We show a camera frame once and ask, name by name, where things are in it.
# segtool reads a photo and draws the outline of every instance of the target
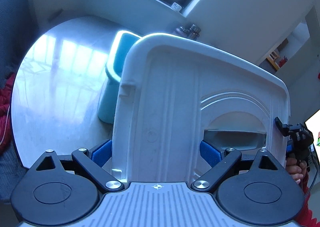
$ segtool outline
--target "floor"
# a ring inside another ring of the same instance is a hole
[[[0,227],[15,227],[18,220],[12,210],[11,205],[0,203]]]

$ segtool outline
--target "red cloth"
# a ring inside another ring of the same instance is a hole
[[[0,145],[0,155],[2,155],[2,153],[8,147],[12,139],[10,115],[8,116],[8,119],[7,119],[7,113],[10,105],[14,79],[15,79],[15,74],[12,74],[7,80],[4,88],[0,89],[0,142],[4,135],[4,140]],[[6,120],[7,120],[7,127],[4,132]]]
[[[307,187],[308,179],[309,179],[309,176],[307,174],[302,181],[302,186],[304,187],[303,192],[305,194],[309,190],[309,188]],[[310,198],[310,194],[308,195],[301,212],[299,213],[299,215],[296,217],[295,220],[300,225],[303,225],[306,227],[320,227],[320,222],[317,223],[317,218],[312,218],[312,211],[309,210],[309,207],[308,207],[309,198]]]

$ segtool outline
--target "glossy tabletop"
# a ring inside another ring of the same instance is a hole
[[[30,168],[47,149],[58,155],[92,148],[112,135],[97,116],[105,63],[121,27],[96,17],[64,22],[28,51],[13,86],[12,131]]]

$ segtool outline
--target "teal trash can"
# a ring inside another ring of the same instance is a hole
[[[116,104],[119,92],[124,60],[130,48],[141,37],[128,31],[119,31],[112,43],[109,58],[106,64],[106,85],[101,92],[98,117],[106,123],[114,123]]]

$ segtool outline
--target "person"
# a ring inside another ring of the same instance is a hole
[[[302,189],[303,192],[306,194],[309,190],[307,187],[307,183],[309,180],[309,176],[307,173],[307,163],[302,161],[299,166],[296,165],[297,160],[295,158],[287,158],[286,159],[286,166],[285,169],[287,172],[292,176],[292,178],[296,181],[297,184],[300,184],[302,181]],[[295,218],[295,221],[302,226],[306,227],[320,227],[320,222],[317,223],[317,218],[312,218],[312,211],[309,210],[308,207],[308,200],[310,195],[308,195],[302,210]]]

